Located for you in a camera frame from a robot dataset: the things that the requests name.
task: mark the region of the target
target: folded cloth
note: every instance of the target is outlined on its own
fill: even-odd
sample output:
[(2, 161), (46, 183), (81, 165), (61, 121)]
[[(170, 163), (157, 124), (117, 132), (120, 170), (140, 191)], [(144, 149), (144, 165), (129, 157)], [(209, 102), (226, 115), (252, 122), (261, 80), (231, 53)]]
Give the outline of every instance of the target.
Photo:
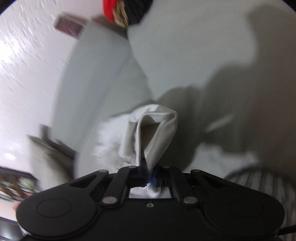
[(117, 172), (130, 165), (139, 166), (144, 153), (149, 171), (169, 146), (178, 125), (177, 113), (151, 104), (102, 122), (93, 156), (102, 168)]

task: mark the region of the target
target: striped fabric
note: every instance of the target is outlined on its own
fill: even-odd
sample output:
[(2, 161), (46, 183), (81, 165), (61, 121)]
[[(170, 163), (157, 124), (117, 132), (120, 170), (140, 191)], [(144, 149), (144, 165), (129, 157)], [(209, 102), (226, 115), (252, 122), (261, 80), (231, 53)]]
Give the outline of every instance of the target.
[[(296, 189), (285, 178), (268, 171), (246, 169), (230, 174), (225, 179), (276, 198), (285, 209), (282, 228), (296, 224)], [(296, 241), (296, 233), (282, 235), (284, 241)]]

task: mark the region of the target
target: floor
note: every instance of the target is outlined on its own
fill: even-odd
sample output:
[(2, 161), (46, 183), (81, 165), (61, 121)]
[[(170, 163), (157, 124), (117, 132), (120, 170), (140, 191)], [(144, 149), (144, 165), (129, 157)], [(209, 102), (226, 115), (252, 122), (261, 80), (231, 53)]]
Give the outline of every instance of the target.
[(0, 15), (0, 166), (30, 172), (27, 135), (50, 126), (77, 41), (53, 27), (63, 12), (89, 19), (102, 14), (102, 2), (17, 0)]

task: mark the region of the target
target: red object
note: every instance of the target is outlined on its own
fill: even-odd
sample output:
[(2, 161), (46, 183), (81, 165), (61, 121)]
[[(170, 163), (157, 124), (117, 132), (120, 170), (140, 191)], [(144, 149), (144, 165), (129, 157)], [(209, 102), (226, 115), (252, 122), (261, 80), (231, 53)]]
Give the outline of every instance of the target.
[(103, 0), (103, 10), (105, 16), (110, 22), (114, 21), (113, 9), (116, 6), (117, 0)]

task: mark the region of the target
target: white towel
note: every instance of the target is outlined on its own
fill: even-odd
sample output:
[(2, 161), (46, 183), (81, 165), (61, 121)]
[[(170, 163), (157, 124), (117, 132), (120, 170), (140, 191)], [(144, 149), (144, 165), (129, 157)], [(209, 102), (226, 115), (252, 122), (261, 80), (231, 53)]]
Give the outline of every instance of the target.
[[(177, 125), (177, 113), (167, 107), (158, 104), (139, 107), (130, 114), (99, 124), (92, 156), (102, 169), (112, 173), (122, 167), (138, 166), (144, 152), (148, 170), (152, 171), (169, 146)], [(140, 193), (140, 196), (158, 198), (160, 189), (146, 187)]]

